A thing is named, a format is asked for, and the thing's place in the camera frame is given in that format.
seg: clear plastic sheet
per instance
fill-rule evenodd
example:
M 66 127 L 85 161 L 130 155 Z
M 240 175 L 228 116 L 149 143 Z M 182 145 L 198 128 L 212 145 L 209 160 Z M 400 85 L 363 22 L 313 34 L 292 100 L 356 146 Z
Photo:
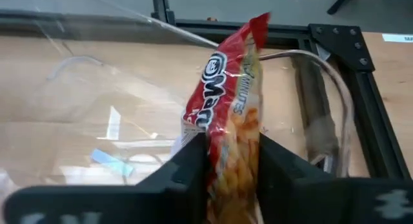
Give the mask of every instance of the clear plastic sheet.
M 109 1 L 88 2 L 135 15 Z M 136 18 L 150 31 L 171 36 L 161 23 Z M 85 29 L 75 40 L 62 40 L 50 26 L 37 25 L 44 38 L 0 37 L 8 46 L 0 48 L 0 203 L 22 187 L 133 185 L 157 170 L 181 133 L 182 111 L 214 52 L 205 48 L 210 43 L 183 40 L 177 30 L 172 37 L 179 44 L 167 44 L 166 38 L 90 41 L 94 33 Z M 306 158 L 292 62 L 284 57 L 262 64 L 261 132 Z M 335 84 L 324 72 L 323 77 L 340 137 L 343 106 Z M 365 175 L 354 128 L 350 138 L 357 152 L 350 175 Z

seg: wooden surface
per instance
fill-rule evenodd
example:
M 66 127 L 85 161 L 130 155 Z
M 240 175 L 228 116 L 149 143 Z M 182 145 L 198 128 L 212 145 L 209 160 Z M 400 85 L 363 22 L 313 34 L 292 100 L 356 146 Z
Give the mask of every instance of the wooden surface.
M 363 35 L 376 67 L 376 83 L 413 175 L 413 44 L 384 42 L 377 33 Z
M 384 43 L 379 34 L 365 34 L 365 39 L 381 95 L 413 170 L 413 45 Z M 93 56 L 106 64 L 79 61 L 48 81 L 54 68 L 70 56 L 61 42 L 0 37 L 0 43 L 7 46 L 0 48 L 0 197 L 40 183 L 142 180 L 168 159 L 169 147 L 180 133 L 185 101 L 212 53 L 196 46 L 66 41 L 75 55 Z M 263 132 L 305 158 L 292 64 L 277 59 L 263 66 Z M 339 126 L 338 94 L 329 80 L 326 86 Z M 111 128 L 119 129 L 118 140 L 108 137 L 111 109 L 121 116 L 120 124 Z M 350 174 L 368 176 L 355 128 L 352 133 Z M 135 171 L 123 178 L 94 163 L 90 154 L 96 148 L 132 161 L 128 164 Z

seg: red snack bag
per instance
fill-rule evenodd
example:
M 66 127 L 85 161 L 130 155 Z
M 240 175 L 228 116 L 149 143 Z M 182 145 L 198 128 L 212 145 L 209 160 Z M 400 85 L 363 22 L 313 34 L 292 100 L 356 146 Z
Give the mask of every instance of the red snack bag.
M 183 143 L 205 131 L 213 173 L 208 178 L 211 223 L 257 223 L 256 183 L 263 69 L 269 13 L 253 18 L 220 44 L 183 114 Z

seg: white label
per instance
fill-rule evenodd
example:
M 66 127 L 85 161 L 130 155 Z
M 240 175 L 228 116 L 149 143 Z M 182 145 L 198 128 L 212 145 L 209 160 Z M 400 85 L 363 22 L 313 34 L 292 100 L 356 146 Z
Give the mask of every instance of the white label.
M 76 216 L 65 214 L 60 217 L 60 224 L 98 224 L 101 214 L 97 212 L 85 212 L 83 218 L 80 220 Z M 44 214 L 29 214 L 23 217 L 21 224 L 37 224 L 45 218 Z
M 395 43 L 413 43 L 413 35 L 383 34 L 383 40 Z
M 120 130 L 121 114 L 115 109 L 115 107 L 111 106 L 106 137 L 98 137 L 98 139 L 119 140 Z
M 385 202 L 384 205 L 375 208 L 385 219 L 401 219 L 406 215 L 413 214 L 413 206 L 407 199 L 407 191 L 405 190 L 395 189 L 379 195 L 377 200 Z

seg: logo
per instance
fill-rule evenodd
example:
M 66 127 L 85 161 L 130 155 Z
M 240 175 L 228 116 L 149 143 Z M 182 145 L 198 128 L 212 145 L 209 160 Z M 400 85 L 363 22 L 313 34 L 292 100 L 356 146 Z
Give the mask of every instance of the logo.
M 227 67 L 227 56 L 222 52 L 215 52 L 209 59 L 201 81 L 204 83 L 202 109 L 197 113 L 195 125 L 206 130 L 214 117 L 214 107 L 218 104 L 219 98 L 225 95 L 223 87 L 227 80 L 225 68 Z
M 383 206 L 375 208 L 375 211 L 385 219 L 401 219 L 413 214 L 413 206 L 407 199 L 405 190 L 392 190 L 387 194 L 379 195 L 376 199 L 385 202 Z

